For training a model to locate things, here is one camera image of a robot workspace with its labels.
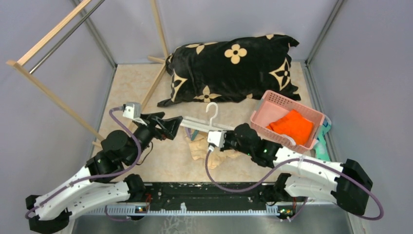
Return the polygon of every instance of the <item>folded orange cloth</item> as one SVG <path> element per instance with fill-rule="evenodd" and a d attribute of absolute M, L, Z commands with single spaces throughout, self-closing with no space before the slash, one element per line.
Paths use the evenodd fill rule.
<path fill-rule="evenodd" d="M 298 111 L 292 110 L 286 116 L 270 123 L 268 129 L 286 134 L 294 139 L 297 145 L 305 145 L 310 138 L 314 124 L 306 120 Z"/>

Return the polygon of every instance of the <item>wooden frame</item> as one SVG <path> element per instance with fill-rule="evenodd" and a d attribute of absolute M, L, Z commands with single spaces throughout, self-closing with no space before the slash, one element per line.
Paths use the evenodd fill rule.
<path fill-rule="evenodd" d="M 63 102 L 55 93 L 53 93 L 49 88 L 47 88 L 43 83 L 41 83 L 35 76 L 33 76 L 28 70 L 26 70 L 23 66 L 35 55 L 37 54 L 47 43 L 50 42 L 70 21 L 72 21 L 76 15 L 80 13 L 92 0 L 83 0 L 76 6 L 65 18 L 62 19 L 50 32 L 48 32 L 38 43 L 36 43 L 29 51 L 27 51 L 21 58 L 17 61 L 9 60 L 6 62 L 7 65 L 14 68 L 17 72 L 19 72 L 23 77 L 25 77 L 28 81 L 34 84 L 39 90 L 41 90 L 51 101 L 53 101 L 58 107 L 60 107 L 63 111 L 65 111 L 68 115 L 74 118 L 80 125 L 86 128 L 89 132 L 91 132 L 97 140 L 102 141 L 105 138 L 101 136 L 91 125 L 89 125 L 84 119 L 82 119 L 73 109 L 71 109 L 65 102 Z M 162 64 L 161 69 L 155 76 L 155 79 L 146 93 L 144 99 L 142 100 L 142 109 L 145 108 L 147 105 L 150 97 L 152 96 L 153 92 L 155 91 L 156 87 L 158 86 L 163 74 L 165 73 L 165 60 L 168 57 L 168 48 L 165 41 L 165 36 L 161 24 L 161 19 L 159 17 L 159 11 L 156 4 L 156 0 L 150 0 L 150 5 L 152 9 L 152 14 L 156 23 L 158 36 L 161 41 L 162 45 L 162 52 L 164 54 L 164 58 L 156 58 L 152 56 L 148 56 L 149 61 L 154 61 Z M 134 128 L 134 124 L 131 122 L 128 125 L 129 129 Z M 93 142 L 94 146 L 99 146 L 100 143 Z"/>

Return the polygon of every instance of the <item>gray floor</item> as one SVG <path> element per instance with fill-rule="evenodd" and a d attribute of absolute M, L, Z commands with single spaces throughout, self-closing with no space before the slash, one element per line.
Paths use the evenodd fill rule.
<path fill-rule="evenodd" d="M 151 216 L 114 222 L 105 216 L 80 217 L 73 234 L 351 234 L 345 211 L 309 204 L 291 223 L 265 216 Z"/>

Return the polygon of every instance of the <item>wooden clothes rack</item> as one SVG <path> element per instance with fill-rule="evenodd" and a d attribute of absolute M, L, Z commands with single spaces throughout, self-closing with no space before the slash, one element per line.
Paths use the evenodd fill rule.
<path fill-rule="evenodd" d="M 65 18 L 62 19 L 50 32 L 48 32 L 39 42 L 37 42 L 27 53 L 25 53 L 21 58 L 17 61 L 15 60 L 8 60 L 6 62 L 7 65 L 14 68 L 17 72 L 19 72 L 23 77 L 25 77 L 28 81 L 30 81 L 33 85 L 35 85 L 39 90 L 41 90 L 51 101 L 53 101 L 58 107 L 60 107 L 63 111 L 65 111 L 68 115 L 74 118 L 80 125 L 86 128 L 89 132 L 91 132 L 97 140 L 102 141 L 105 138 L 100 135 L 91 125 L 89 125 L 82 117 L 80 117 L 72 108 L 70 108 L 64 101 L 62 101 L 55 93 L 52 92 L 48 87 L 46 87 L 42 82 L 40 82 L 33 73 L 39 68 L 62 44 L 63 42 L 85 21 L 88 17 L 105 1 L 100 0 L 86 15 L 82 17 L 82 19 L 70 29 L 61 40 L 59 40 L 56 45 L 54 45 L 50 51 L 42 57 L 35 66 L 28 71 L 24 68 L 24 65 L 33 58 L 47 43 L 50 42 L 69 22 L 71 22 L 84 8 L 91 2 L 92 0 L 83 0 L 80 2 Z M 152 56 L 148 56 L 149 61 L 154 61 L 162 64 L 161 69 L 155 76 L 151 87 L 149 88 L 148 92 L 146 93 L 144 99 L 141 101 L 142 109 L 144 109 L 152 96 L 153 92 L 155 91 L 156 87 L 159 84 L 163 74 L 165 73 L 165 60 L 168 57 L 168 48 L 165 41 L 164 31 L 162 28 L 161 20 L 159 17 L 159 11 L 156 4 L 156 0 L 150 0 L 152 14 L 156 23 L 159 39 L 162 45 L 162 52 L 164 54 L 164 58 L 156 58 Z M 131 122 L 128 125 L 129 129 L 132 129 L 134 124 Z M 100 143 L 93 142 L 94 146 L 100 146 Z"/>

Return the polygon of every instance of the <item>beige tabletop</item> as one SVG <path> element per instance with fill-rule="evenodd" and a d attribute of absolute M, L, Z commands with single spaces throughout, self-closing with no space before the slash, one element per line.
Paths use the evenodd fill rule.
<path fill-rule="evenodd" d="M 160 64 L 118 65 L 115 74 L 105 114 L 102 119 L 99 133 L 106 137 L 113 130 L 121 129 L 109 116 L 109 109 L 121 106 L 127 101 L 141 102 L 154 77 L 161 68 Z M 291 82 L 299 87 L 302 104 L 310 106 L 310 97 L 305 84 L 299 62 L 291 64 Z M 208 120 L 214 112 L 205 113 L 207 103 L 181 103 L 168 108 L 159 108 L 159 101 L 170 98 L 170 76 L 165 73 L 157 89 L 153 93 L 143 113 L 165 112 L 165 118 L 176 116 L 191 116 Z M 218 103 L 219 113 L 215 123 L 236 127 L 241 123 L 249 123 L 252 111 L 258 100 L 246 99 L 241 103 Z M 122 117 L 122 113 L 115 116 L 125 125 L 129 120 Z M 101 150 L 95 147 L 94 154 Z M 260 180 L 270 169 L 253 163 L 249 156 L 240 155 L 234 159 L 228 158 L 215 169 L 210 170 L 212 177 L 221 182 L 248 182 Z M 139 174 L 146 182 L 205 182 L 209 181 L 205 173 L 205 161 L 194 160 L 191 157 L 189 146 L 185 140 L 185 132 L 180 128 L 174 141 L 153 141 L 153 151 L 141 166 L 135 166 L 131 173 Z M 280 172 L 273 173 L 266 181 L 275 181 Z"/>

